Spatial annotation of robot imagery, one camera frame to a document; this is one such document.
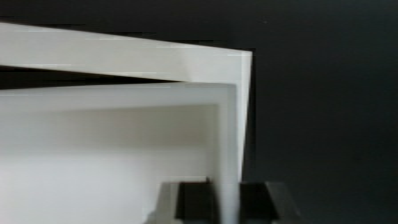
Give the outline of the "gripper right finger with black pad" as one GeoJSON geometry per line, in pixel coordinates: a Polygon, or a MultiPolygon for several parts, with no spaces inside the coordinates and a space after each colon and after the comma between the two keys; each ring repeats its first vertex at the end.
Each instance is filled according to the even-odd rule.
{"type": "Polygon", "coordinates": [[[280,182],[239,184],[239,224],[303,224],[287,187],[280,182]]]}

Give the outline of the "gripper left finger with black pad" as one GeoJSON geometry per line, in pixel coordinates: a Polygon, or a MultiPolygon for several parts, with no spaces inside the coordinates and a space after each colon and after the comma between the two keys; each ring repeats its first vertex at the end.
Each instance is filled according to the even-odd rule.
{"type": "Polygon", "coordinates": [[[218,202],[207,181],[161,184],[145,224],[218,224],[218,202]]]}

